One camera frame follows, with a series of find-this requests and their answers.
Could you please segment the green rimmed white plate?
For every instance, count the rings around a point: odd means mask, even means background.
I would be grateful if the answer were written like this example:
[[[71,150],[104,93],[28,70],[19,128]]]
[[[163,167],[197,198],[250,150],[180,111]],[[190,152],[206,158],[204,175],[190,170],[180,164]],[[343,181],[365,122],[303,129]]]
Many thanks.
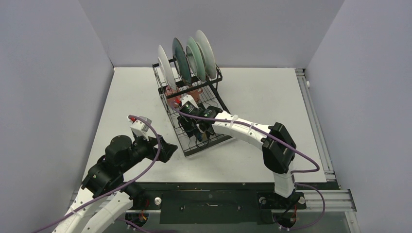
[[[159,45],[157,49],[157,59],[166,84],[171,90],[176,91],[177,86],[175,83],[173,71],[170,62],[167,58],[167,55],[161,45]]]

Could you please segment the large pink mug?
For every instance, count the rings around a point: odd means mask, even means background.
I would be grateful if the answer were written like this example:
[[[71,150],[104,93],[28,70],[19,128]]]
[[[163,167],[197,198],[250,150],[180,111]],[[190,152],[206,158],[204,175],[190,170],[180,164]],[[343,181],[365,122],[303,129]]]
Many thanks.
[[[166,95],[166,97],[168,97],[167,98],[168,105],[170,105],[172,107],[175,107],[175,108],[178,108],[180,106],[180,103],[181,103],[180,97],[181,96],[177,95],[177,96],[171,97],[171,95],[174,95],[177,92],[179,92],[178,87],[176,89],[172,89],[169,85],[166,87],[166,90],[165,90],[165,95]]]

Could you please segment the aluminium rail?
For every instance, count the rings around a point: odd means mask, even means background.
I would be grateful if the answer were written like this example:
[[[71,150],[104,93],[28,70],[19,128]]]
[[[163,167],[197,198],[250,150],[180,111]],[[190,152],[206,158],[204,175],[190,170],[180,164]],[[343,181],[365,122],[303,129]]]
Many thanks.
[[[330,212],[356,212],[356,206],[351,191],[349,189],[342,189],[337,182],[326,141],[309,94],[309,86],[304,70],[297,68],[295,69],[295,73],[305,103],[316,146],[320,154],[324,174],[326,176],[326,183],[320,183],[318,186],[320,190],[326,191],[326,210]]]

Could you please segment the blue glazed plate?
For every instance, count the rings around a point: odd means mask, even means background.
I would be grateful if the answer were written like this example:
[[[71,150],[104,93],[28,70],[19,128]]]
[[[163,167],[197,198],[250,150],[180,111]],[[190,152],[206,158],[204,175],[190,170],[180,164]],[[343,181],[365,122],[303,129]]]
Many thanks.
[[[175,65],[179,76],[187,86],[192,86],[191,72],[186,54],[183,50],[183,46],[178,38],[174,38],[172,41],[172,53],[175,58]]]

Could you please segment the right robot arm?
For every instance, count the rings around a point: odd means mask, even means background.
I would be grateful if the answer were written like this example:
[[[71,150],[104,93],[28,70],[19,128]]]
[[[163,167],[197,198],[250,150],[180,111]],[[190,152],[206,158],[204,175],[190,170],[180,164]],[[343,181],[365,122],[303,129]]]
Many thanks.
[[[274,175],[275,203],[280,207],[287,207],[293,202],[295,180],[292,165],[296,144],[284,125],[253,123],[213,106],[200,110],[191,102],[186,102],[177,111],[203,133],[212,130],[214,133],[229,135],[260,149],[264,165]]]

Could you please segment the small pink mug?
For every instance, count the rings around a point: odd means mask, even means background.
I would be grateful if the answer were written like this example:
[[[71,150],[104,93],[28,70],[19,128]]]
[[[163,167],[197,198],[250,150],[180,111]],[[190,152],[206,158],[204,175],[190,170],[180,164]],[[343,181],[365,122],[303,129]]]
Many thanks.
[[[196,90],[192,90],[189,91],[188,94],[191,95],[193,97],[193,99],[195,100],[196,103],[200,103],[201,102],[201,98],[200,95],[203,93],[203,89],[202,88],[198,88]]]

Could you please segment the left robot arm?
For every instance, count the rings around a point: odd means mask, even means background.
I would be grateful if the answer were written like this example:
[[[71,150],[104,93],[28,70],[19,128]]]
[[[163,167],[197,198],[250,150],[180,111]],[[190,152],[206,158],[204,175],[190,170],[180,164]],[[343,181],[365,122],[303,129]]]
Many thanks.
[[[162,137],[115,136],[105,154],[87,172],[68,210],[71,215],[54,232],[102,232],[126,210],[148,207],[145,189],[137,182],[126,186],[124,174],[143,159],[166,163],[177,149],[177,145],[167,143]]]

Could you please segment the light teal flower plate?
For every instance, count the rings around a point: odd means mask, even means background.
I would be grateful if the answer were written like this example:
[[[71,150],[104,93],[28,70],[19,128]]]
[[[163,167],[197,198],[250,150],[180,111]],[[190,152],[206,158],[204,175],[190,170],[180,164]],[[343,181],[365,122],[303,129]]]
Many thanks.
[[[189,61],[191,71],[200,81],[206,81],[205,65],[202,59],[202,55],[193,37],[189,37],[186,45],[186,55]]]

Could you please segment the black base panel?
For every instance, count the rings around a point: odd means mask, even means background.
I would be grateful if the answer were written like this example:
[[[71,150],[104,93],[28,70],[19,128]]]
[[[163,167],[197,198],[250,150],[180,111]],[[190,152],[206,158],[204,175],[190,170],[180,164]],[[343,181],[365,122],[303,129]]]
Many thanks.
[[[233,224],[274,220],[291,226],[296,210],[307,210],[309,188],[301,187],[284,198],[273,183],[139,183],[138,200],[121,219],[139,227],[150,214],[159,214],[161,224]]]

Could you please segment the red and blue plate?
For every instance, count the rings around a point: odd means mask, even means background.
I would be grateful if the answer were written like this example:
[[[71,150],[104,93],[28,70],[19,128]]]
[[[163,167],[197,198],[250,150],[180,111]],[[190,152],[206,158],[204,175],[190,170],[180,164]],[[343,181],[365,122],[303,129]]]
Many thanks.
[[[203,31],[197,30],[195,34],[195,41],[200,47],[204,57],[206,73],[210,79],[215,79],[217,75],[215,56],[211,44]]]

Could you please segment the black wire dish rack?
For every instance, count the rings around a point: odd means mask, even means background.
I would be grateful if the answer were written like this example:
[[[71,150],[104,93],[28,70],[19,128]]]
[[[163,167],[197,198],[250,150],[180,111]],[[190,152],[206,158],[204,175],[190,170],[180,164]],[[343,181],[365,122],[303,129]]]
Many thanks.
[[[185,157],[190,157],[232,138],[225,134],[216,133],[212,128],[201,130],[195,119],[182,116],[175,111],[176,108],[181,108],[184,102],[190,101],[197,108],[196,113],[205,110],[229,112],[218,92],[218,83],[223,80],[221,69],[218,66],[216,66],[217,78],[202,82],[193,75],[191,77],[192,86],[187,86],[181,77],[175,75],[175,90],[168,86],[163,77],[160,63],[153,64],[152,69],[158,85],[158,94]]]

